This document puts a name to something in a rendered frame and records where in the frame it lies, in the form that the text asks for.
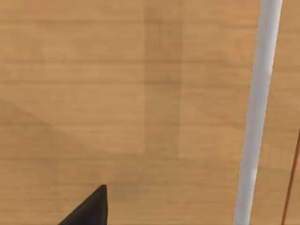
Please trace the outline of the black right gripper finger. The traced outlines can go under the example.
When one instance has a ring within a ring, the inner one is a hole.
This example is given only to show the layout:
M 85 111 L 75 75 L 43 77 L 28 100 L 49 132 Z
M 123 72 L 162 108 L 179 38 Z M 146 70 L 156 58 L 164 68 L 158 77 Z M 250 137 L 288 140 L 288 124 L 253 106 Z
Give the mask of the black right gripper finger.
M 107 223 L 107 185 L 101 185 L 58 225 L 107 225 Z

